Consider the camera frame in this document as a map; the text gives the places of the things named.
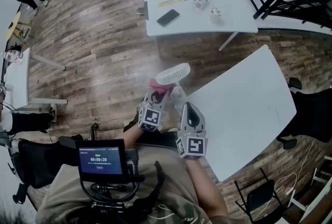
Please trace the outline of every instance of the wire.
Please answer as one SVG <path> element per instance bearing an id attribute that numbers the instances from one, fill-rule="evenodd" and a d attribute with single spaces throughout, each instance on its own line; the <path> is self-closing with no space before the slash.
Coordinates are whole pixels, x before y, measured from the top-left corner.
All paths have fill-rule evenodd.
<path id="1" fill-rule="evenodd" d="M 9 104 L 9 103 L 7 103 L 7 102 L 5 102 L 5 101 L 2 101 L 2 102 L 3 102 L 5 105 L 7 105 L 7 106 L 13 108 L 15 111 L 17 111 L 18 114 L 20 113 L 20 112 L 19 112 L 14 106 L 12 106 L 11 104 Z"/>
<path id="2" fill-rule="evenodd" d="M 46 131 L 46 133 L 48 134 L 48 136 L 49 136 L 49 138 L 50 138 L 50 140 L 51 140 L 51 142 L 53 144 L 53 141 L 52 141 L 52 138 L 51 138 L 50 134 L 47 131 Z"/>
<path id="3" fill-rule="evenodd" d="M 128 201 L 128 200 L 130 200 L 134 197 L 134 195 L 136 194 L 136 192 L 137 192 L 137 190 L 139 189 L 139 186 L 140 186 L 140 183 L 137 183 L 136 186 L 135 186 L 135 189 L 129 195 L 127 195 L 123 198 L 120 198 L 120 199 L 110 199 L 110 198 L 105 197 L 105 196 L 98 193 L 98 195 L 100 195 L 102 198 L 108 200 L 108 201 L 103 201 L 103 200 L 100 200 L 100 199 L 97 199 L 97 198 L 93 197 L 92 195 L 90 195 L 88 193 L 88 191 L 84 187 L 84 184 L 83 184 L 81 178 L 79 179 L 79 182 L 81 184 L 83 192 L 88 196 L 88 198 L 90 198 L 91 200 L 93 200 L 95 202 L 101 203 L 101 204 L 110 204 L 110 203 L 118 203 L 118 202 Z"/>
<path id="4" fill-rule="evenodd" d="M 305 163 L 306 160 L 307 160 L 307 157 L 308 157 L 308 155 L 309 155 L 309 153 L 310 153 L 310 150 L 311 150 L 311 148 L 312 148 L 314 142 L 315 142 L 315 139 L 313 139 L 312 144 L 311 144 L 311 146 L 310 146 L 310 148 L 309 148 L 309 151 L 308 151 L 308 153 L 307 153 L 307 155 L 306 155 L 306 157 L 305 157 L 305 160 L 303 161 L 303 163 L 302 163 L 302 165 L 301 165 L 301 169 L 300 169 L 299 174 L 297 175 L 295 172 L 292 172 L 291 174 L 288 174 L 287 176 L 281 177 L 281 178 L 280 178 L 278 181 L 276 181 L 276 183 L 274 184 L 274 188 L 275 188 L 276 184 L 277 184 L 281 179 L 288 178 L 288 177 L 290 177 L 290 176 L 293 175 L 293 174 L 295 174 L 295 176 L 296 176 L 296 178 L 295 178 L 295 182 L 294 182 L 294 185 L 293 185 L 291 188 L 290 188 L 290 187 L 286 188 L 285 195 L 287 195 L 288 191 L 290 191 L 292 188 L 295 187 L 295 185 L 296 185 L 298 179 L 300 178 L 300 174 L 301 174 L 301 171 L 302 171 L 303 165 L 304 165 L 304 163 Z M 282 190 L 284 190 L 284 189 L 285 189 L 285 186 L 281 186 L 281 187 L 279 187 L 275 192 L 278 194 L 278 193 L 280 193 L 280 192 L 281 192 Z M 260 214 L 263 213 L 263 211 L 268 207 L 268 205 L 269 205 L 269 203 L 270 203 L 271 200 L 272 200 L 272 198 L 267 202 L 267 205 L 263 208 L 263 210 L 262 210 L 262 211 L 261 211 L 261 212 L 260 212 L 260 213 L 259 213 L 254 219 L 253 219 L 253 220 L 255 220 L 256 218 L 258 218 L 258 217 L 260 216 Z"/>

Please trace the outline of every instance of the timer display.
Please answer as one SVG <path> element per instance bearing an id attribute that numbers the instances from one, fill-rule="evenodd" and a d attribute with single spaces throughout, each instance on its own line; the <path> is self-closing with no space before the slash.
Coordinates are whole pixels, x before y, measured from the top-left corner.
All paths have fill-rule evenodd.
<path id="1" fill-rule="evenodd" d="M 79 148 L 79 158 L 83 173 L 122 174 L 118 147 Z"/>

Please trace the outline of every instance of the office chair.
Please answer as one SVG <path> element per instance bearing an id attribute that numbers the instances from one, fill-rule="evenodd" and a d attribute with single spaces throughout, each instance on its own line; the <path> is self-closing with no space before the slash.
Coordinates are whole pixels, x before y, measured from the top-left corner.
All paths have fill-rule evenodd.
<path id="1" fill-rule="evenodd" d="M 289 87 L 301 89 L 299 80 L 289 82 Z M 296 146 L 297 140 L 285 140 L 283 137 L 292 135 L 307 135 L 322 142 L 328 142 L 332 136 L 332 89 L 326 89 L 314 94 L 291 92 L 296 114 L 285 129 L 278 135 L 277 140 L 284 144 L 284 149 Z"/>
<path id="2" fill-rule="evenodd" d="M 22 181 L 18 191 L 12 196 L 15 203 L 23 204 L 27 189 L 32 186 L 39 189 L 53 182 L 63 164 L 77 166 L 75 141 L 83 140 L 81 135 L 61 136 L 53 144 L 41 144 L 20 139 L 18 152 L 11 155 L 13 167 L 8 164 L 13 174 Z"/>
<path id="3" fill-rule="evenodd" d="M 237 181 L 236 180 L 234 181 L 243 204 L 240 205 L 237 201 L 235 201 L 235 203 L 248 215 L 251 223 L 273 224 L 281 219 L 285 209 L 284 209 L 277 193 L 274 190 L 274 180 L 269 180 L 269 178 L 266 176 L 263 169 L 262 168 L 259 168 L 259 169 L 262 172 L 263 177 L 254 181 L 251 184 L 248 184 L 242 188 L 239 188 Z M 257 182 L 259 182 L 262 179 L 265 179 L 266 183 L 262 184 L 261 186 L 257 187 L 256 189 L 252 190 L 251 192 L 249 192 L 247 195 L 247 200 L 245 202 L 243 195 L 241 193 L 241 190 L 246 189 L 246 188 L 256 184 Z M 259 220 L 254 221 L 251 216 L 251 211 L 261 207 L 262 205 L 265 205 L 272 198 L 277 199 L 277 201 L 279 202 L 279 206 L 266 217 L 263 217 Z"/>

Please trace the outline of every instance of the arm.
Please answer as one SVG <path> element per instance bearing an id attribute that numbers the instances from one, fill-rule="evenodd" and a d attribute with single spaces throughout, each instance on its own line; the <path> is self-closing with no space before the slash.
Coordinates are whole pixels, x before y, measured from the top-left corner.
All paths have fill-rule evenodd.
<path id="1" fill-rule="evenodd" d="M 143 130 L 139 128 L 138 124 L 135 124 L 132 128 L 126 130 L 123 134 L 117 136 L 115 139 L 123 139 L 126 149 L 134 147 L 136 140 L 143 134 Z"/>
<path id="2" fill-rule="evenodd" d="M 225 200 L 215 183 L 210 179 L 198 160 L 186 160 L 187 168 L 195 188 L 200 207 L 207 216 L 226 216 Z"/>

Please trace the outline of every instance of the cable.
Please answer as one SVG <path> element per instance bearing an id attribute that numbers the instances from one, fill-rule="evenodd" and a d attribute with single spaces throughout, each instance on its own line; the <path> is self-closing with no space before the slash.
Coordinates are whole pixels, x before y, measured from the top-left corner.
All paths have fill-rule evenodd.
<path id="1" fill-rule="evenodd" d="M 52 141 L 52 138 L 51 138 L 50 134 L 47 131 L 46 131 L 46 133 L 48 134 L 48 136 L 49 136 L 49 138 L 50 138 L 50 140 L 51 140 L 51 142 L 53 144 L 53 141 Z"/>
<path id="2" fill-rule="evenodd" d="M 11 104 L 9 104 L 9 103 L 7 103 L 7 102 L 5 102 L 5 101 L 2 101 L 2 102 L 5 103 L 5 105 L 7 105 L 7 106 L 13 108 L 15 111 L 17 111 L 18 114 L 20 113 L 20 112 L 19 112 L 14 106 L 12 106 Z"/>
<path id="3" fill-rule="evenodd" d="M 140 183 L 137 183 L 136 186 L 135 186 L 135 188 L 134 188 L 134 190 L 130 194 L 128 194 L 127 196 L 125 196 L 123 198 L 120 198 L 120 199 L 110 199 L 110 198 L 105 197 L 105 196 L 103 196 L 101 194 L 98 194 L 102 198 L 105 198 L 105 199 L 108 200 L 108 201 L 103 201 L 103 200 L 97 199 L 97 198 L 93 197 L 92 195 L 90 195 L 88 193 L 88 191 L 85 189 L 84 184 L 83 184 L 83 182 L 82 182 L 81 179 L 79 179 L 79 182 L 81 184 L 83 192 L 88 196 L 88 198 L 90 198 L 91 200 L 93 200 L 95 202 L 101 203 L 101 204 L 111 204 L 111 203 L 118 203 L 118 202 L 128 201 L 128 200 L 130 200 L 130 199 L 132 199 L 134 197 L 135 193 L 137 192 L 137 190 L 139 189 L 139 186 L 140 186 Z"/>
<path id="4" fill-rule="evenodd" d="M 313 146 L 313 143 L 315 142 L 315 139 L 313 139 L 313 141 L 312 141 L 312 144 L 311 144 L 311 146 L 310 146 L 310 148 L 309 148 L 309 151 L 308 151 L 308 153 L 307 153 L 307 155 L 306 155 L 306 157 L 305 157 L 305 160 L 303 161 L 303 163 L 302 163 L 302 165 L 301 165 L 301 169 L 300 169 L 300 172 L 299 172 L 299 174 L 297 175 L 295 172 L 292 172 L 291 174 L 288 174 L 287 176 L 284 176 L 284 177 L 281 177 L 275 184 L 274 184 L 274 188 L 275 188 L 275 186 L 276 186 L 276 184 L 281 180 L 281 179 L 284 179 L 284 178 L 288 178 L 288 177 L 290 177 L 291 175 L 293 175 L 293 174 L 295 174 L 295 176 L 296 176 L 296 178 L 295 178 L 295 182 L 294 182 L 294 185 L 290 188 L 290 187 L 288 187 L 287 189 L 286 189 L 286 191 L 285 191 L 285 195 L 287 195 L 287 193 L 288 193 L 288 191 L 289 190 L 291 190 L 292 188 L 294 188 L 295 187 L 295 185 L 296 185 L 296 183 L 297 183 L 297 181 L 298 181 L 298 179 L 300 178 L 300 174 L 301 174 L 301 171 L 302 171 L 302 168 L 303 168 L 303 165 L 304 165 L 304 163 L 306 162 L 306 160 L 307 160 L 307 157 L 308 157 L 308 155 L 309 155 L 309 153 L 310 153 L 310 150 L 311 150 L 311 148 L 312 148 L 312 146 Z M 285 189 L 285 186 L 281 186 L 281 187 L 279 187 L 275 192 L 278 194 L 278 193 L 280 193 L 282 190 L 284 190 Z M 263 213 L 263 211 L 268 207 L 268 205 L 269 205 L 269 203 L 270 203 L 270 201 L 272 200 L 272 198 L 267 202 L 267 205 L 263 208 L 263 210 L 253 219 L 253 220 L 255 220 L 256 218 L 258 218 L 259 216 L 260 216 L 260 214 L 261 213 Z"/>
<path id="5" fill-rule="evenodd" d="M 139 174 L 139 163 L 138 163 L 138 161 L 133 161 L 133 163 L 134 163 L 134 168 L 135 168 L 135 176 L 138 176 L 138 174 Z M 93 197 L 91 194 L 88 193 L 88 191 L 85 189 L 85 186 L 84 186 L 83 181 L 82 181 L 81 178 L 79 179 L 79 183 L 81 184 L 82 190 L 87 195 L 88 198 L 90 198 L 91 200 L 93 200 L 95 202 L 101 203 L 101 204 L 112 204 L 112 203 L 115 204 L 115 203 L 125 202 L 125 201 L 128 201 L 128 200 L 131 200 L 135 196 L 135 194 L 136 194 L 136 192 L 137 192 L 137 190 L 139 189 L 139 186 L 140 186 L 140 183 L 136 183 L 136 185 L 134 185 L 134 182 L 133 182 L 134 190 L 131 193 L 129 193 L 128 195 L 126 195 L 125 197 L 120 198 L 120 199 L 111 199 L 111 198 L 108 198 L 108 197 L 106 197 L 102 194 L 97 193 L 100 197 L 108 200 L 108 201 L 103 201 L 103 200 L 100 200 L 100 199 L 97 199 L 97 198 Z"/>

